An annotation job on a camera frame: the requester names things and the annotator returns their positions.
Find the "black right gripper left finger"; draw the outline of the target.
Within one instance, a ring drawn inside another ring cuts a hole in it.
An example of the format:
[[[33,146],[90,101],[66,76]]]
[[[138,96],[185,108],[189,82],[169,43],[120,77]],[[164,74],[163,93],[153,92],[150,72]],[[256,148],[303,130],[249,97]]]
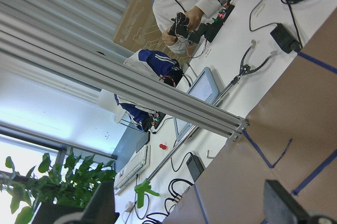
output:
[[[83,211],[80,223],[115,223],[118,212],[115,211],[114,180],[103,182]]]

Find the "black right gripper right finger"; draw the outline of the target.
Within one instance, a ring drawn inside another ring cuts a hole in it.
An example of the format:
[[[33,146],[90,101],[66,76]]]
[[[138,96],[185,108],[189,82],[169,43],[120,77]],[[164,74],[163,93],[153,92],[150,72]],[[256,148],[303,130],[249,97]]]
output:
[[[266,223],[316,223],[277,180],[266,180],[263,191]]]

